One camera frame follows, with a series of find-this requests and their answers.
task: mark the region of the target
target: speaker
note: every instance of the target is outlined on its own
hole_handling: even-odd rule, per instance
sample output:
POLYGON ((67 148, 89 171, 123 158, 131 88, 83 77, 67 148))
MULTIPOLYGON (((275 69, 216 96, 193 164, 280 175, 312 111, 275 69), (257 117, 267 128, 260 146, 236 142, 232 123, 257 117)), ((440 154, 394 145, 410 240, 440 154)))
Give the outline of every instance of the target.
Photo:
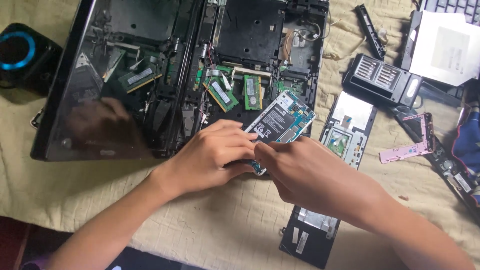
POLYGON ((0 88, 21 87, 46 96, 62 48, 32 28, 14 23, 0 33, 0 88))

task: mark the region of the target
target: laptop keyboard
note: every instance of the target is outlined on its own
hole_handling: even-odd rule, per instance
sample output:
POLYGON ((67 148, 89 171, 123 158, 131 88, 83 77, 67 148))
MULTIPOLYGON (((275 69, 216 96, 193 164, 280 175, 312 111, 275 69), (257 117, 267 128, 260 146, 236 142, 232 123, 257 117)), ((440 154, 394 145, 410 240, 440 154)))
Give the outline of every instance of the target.
POLYGON ((479 0, 429 0, 425 10, 430 12, 463 13, 469 24, 479 25, 479 0))

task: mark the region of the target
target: screwdriver bit set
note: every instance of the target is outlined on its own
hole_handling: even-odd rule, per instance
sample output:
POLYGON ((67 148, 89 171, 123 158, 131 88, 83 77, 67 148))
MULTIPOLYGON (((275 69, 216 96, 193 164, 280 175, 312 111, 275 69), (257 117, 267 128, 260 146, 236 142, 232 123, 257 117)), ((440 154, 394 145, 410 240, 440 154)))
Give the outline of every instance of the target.
POLYGON ((347 71, 343 84, 362 90, 379 106, 412 107, 417 97, 422 77, 402 71, 378 59, 357 54, 347 71))

